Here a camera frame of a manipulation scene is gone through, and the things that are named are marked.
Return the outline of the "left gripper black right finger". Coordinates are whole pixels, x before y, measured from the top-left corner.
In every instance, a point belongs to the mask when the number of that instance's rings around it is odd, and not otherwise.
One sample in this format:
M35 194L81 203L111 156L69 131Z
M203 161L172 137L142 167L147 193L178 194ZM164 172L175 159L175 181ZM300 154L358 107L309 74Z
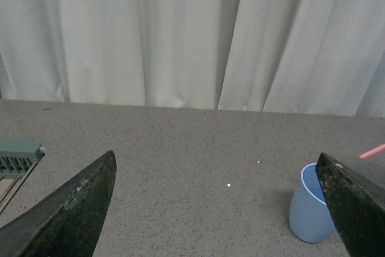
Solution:
M348 254L384 256L384 188L326 153L316 175Z

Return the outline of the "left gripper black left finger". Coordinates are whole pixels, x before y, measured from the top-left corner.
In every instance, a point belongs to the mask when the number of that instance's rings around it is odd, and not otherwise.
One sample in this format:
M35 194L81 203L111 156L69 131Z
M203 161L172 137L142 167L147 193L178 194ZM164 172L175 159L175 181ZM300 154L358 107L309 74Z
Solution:
M1 228L1 256L92 256L117 172L107 151Z

